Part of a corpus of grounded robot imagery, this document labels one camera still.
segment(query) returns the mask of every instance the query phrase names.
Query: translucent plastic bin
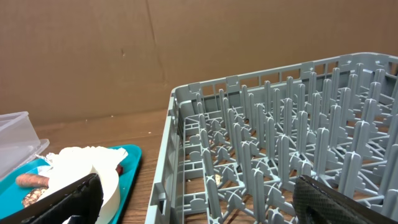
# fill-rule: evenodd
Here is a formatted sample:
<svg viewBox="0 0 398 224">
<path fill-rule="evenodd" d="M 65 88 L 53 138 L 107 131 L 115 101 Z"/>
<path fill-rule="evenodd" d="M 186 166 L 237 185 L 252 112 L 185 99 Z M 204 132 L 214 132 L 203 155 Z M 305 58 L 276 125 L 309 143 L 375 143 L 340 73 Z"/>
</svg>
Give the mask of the translucent plastic bin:
<svg viewBox="0 0 398 224">
<path fill-rule="evenodd" d="M 0 115 L 0 180 L 48 145 L 48 139 L 37 137 L 28 112 Z"/>
<path fill-rule="evenodd" d="M 176 87 L 146 224 L 297 224 L 300 174 L 398 221 L 397 67 L 356 53 Z"/>
</svg>

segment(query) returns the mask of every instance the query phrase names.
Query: brown wall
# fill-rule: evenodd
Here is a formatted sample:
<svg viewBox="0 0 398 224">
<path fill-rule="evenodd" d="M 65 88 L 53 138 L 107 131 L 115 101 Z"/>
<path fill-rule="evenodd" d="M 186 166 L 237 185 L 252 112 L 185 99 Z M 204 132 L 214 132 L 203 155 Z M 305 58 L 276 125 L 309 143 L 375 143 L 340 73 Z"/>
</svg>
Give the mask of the brown wall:
<svg viewBox="0 0 398 224">
<path fill-rule="evenodd" d="M 396 0 L 0 0 L 0 114 L 165 108 L 173 87 L 353 52 L 398 55 Z"/>
</svg>

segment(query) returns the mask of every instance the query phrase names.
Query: teal tray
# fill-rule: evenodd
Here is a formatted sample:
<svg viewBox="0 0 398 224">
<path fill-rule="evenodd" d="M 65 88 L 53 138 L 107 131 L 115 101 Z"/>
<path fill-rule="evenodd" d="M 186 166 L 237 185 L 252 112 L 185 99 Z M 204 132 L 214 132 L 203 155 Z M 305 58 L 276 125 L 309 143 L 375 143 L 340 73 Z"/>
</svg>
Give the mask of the teal tray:
<svg viewBox="0 0 398 224">
<path fill-rule="evenodd" d="M 131 185 L 136 176 L 142 154 L 141 149 L 138 146 L 130 144 L 109 148 L 119 149 L 121 147 L 124 148 L 129 155 L 121 162 L 121 165 L 123 166 L 123 174 L 119 177 L 120 205 L 118 211 L 109 224 L 117 223 L 120 218 L 124 204 L 129 195 Z M 32 188 L 22 189 L 18 187 L 15 184 L 17 176 L 25 173 L 37 174 L 37 167 L 46 165 L 48 164 L 43 159 L 36 159 L 14 170 L 6 178 L 0 181 L 0 219 L 22 210 L 24 208 L 21 203 L 22 199 L 32 190 Z"/>
</svg>

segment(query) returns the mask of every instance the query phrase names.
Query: plastic crate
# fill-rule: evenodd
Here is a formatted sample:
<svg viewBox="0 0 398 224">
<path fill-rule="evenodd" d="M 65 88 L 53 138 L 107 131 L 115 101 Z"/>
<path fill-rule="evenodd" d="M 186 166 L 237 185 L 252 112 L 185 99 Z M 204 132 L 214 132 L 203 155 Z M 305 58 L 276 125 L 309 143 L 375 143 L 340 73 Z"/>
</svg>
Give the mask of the plastic crate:
<svg viewBox="0 0 398 224">
<path fill-rule="evenodd" d="M 40 140 L 28 112 L 0 115 L 0 180 L 26 162 L 35 159 L 48 145 Z"/>
<path fill-rule="evenodd" d="M 297 223 L 284 196 L 300 174 L 398 220 L 397 64 L 358 53 L 175 88 L 146 224 L 226 223 L 234 210 Z M 193 179 L 202 192 L 186 193 Z"/>
</svg>

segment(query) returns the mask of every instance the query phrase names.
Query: wooden table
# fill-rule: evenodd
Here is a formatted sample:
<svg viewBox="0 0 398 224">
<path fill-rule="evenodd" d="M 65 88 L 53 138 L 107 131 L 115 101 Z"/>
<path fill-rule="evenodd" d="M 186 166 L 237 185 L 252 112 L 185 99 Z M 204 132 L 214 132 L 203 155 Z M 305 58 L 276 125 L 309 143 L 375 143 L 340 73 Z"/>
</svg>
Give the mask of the wooden table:
<svg viewBox="0 0 398 224">
<path fill-rule="evenodd" d="M 118 146 L 135 144 L 142 150 L 141 169 L 128 202 L 123 223 L 144 223 L 152 190 L 167 110 L 127 114 L 72 123 L 35 127 L 50 146 L 42 153 L 58 153 L 70 146 Z"/>
</svg>

